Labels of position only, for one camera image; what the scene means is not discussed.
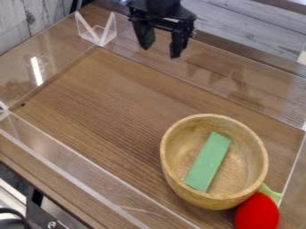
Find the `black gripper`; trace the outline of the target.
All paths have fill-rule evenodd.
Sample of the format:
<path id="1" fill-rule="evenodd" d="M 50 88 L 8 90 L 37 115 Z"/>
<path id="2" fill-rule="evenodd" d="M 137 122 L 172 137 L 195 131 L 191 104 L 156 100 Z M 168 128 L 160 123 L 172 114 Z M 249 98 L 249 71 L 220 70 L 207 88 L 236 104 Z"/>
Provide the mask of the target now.
<path id="1" fill-rule="evenodd" d="M 187 48 L 197 16 L 180 4 L 180 0 L 129 0 L 127 6 L 141 48 L 147 50 L 153 44 L 153 29 L 169 31 L 169 55 L 177 58 Z"/>

